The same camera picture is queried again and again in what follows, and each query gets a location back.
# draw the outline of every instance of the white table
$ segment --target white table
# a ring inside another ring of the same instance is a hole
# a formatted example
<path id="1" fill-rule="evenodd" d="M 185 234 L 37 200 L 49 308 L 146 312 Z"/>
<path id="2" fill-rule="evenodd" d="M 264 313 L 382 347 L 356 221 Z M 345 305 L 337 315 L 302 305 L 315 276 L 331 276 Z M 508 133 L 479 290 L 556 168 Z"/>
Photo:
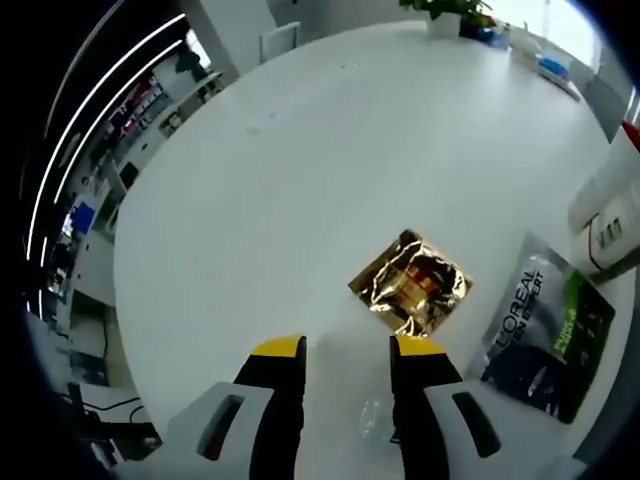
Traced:
<path id="1" fill-rule="evenodd" d="M 360 478 L 365 463 L 397 477 L 381 440 L 391 331 L 347 283 L 402 229 L 421 232 L 475 280 L 435 335 L 464 371 L 523 233 L 568 258 L 567 205 L 606 150 L 584 102 L 508 53 L 428 42 L 422 22 L 327 38 L 242 77 L 163 145 L 120 210 L 118 317 L 150 418 L 162 434 L 255 345 L 304 332 L 300 478 Z M 633 273 L 602 291 L 617 316 L 563 453 L 615 378 Z"/>

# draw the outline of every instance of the white bottle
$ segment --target white bottle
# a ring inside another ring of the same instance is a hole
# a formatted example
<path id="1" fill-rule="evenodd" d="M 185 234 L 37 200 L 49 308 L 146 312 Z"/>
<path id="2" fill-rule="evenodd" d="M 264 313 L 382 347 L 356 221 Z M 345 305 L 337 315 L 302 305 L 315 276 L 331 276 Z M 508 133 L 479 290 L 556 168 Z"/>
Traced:
<path id="1" fill-rule="evenodd" d="M 571 202 L 569 228 L 573 233 L 580 233 L 629 182 L 640 179 L 640 152 L 630 138 L 638 135 L 634 128 L 626 124 L 618 129 L 606 161 Z"/>
<path id="2" fill-rule="evenodd" d="M 585 275 L 599 274 L 639 246 L 640 180 L 634 180 L 576 237 L 572 263 Z"/>

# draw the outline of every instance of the potted plant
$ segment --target potted plant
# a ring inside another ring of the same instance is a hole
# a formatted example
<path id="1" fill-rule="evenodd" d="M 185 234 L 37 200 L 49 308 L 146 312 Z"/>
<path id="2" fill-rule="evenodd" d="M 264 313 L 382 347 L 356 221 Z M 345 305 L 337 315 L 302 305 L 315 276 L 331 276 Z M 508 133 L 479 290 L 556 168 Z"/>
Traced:
<path id="1" fill-rule="evenodd" d="M 427 34 L 431 38 L 456 38 L 460 21 L 475 22 L 482 16 L 481 8 L 489 7 L 482 0 L 399 0 L 405 9 L 429 12 Z"/>

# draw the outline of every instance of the white container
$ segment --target white container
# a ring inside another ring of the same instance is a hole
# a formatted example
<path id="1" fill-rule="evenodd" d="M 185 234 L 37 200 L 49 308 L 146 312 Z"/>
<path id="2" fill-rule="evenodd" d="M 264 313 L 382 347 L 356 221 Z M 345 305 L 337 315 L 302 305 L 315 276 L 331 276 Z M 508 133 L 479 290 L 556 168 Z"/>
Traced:
<path id="1" fill-rule="evenodd" d="M 427 36 L 436 38 L 458 38 L 460 36 L 461 16 L 457 13 L 443 13 L 435 20 L 427 13 Z"/>
<path id="2" fill-rule="evenodd" d="M 639 246 L 640 180 L 635 180 L 574 240 L 572 260 L 585 275 L 598 274 L 607 271 Z"/>
<path id="3" fill-rule="evenodd" d="M 626 185 L 638 179 L 640 152 L 631 142 L 627 131 L 621 127 L 609 147 L 606 161 L 578 191 L 569 205 L 571 231 L 579 234 Z"/>

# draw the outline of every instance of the gold foil packet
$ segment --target gold foil packet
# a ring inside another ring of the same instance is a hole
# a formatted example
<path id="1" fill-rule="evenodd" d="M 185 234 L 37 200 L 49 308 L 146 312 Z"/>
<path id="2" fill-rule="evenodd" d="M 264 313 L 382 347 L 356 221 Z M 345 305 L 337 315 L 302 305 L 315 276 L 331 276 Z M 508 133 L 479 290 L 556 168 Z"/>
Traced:
<path id="1" fill-rule="evenodd" d="M 473 281 L 412 230 L 400 234 L 349 288 L 396 335 L 429 336 L 467 295 Z"/>

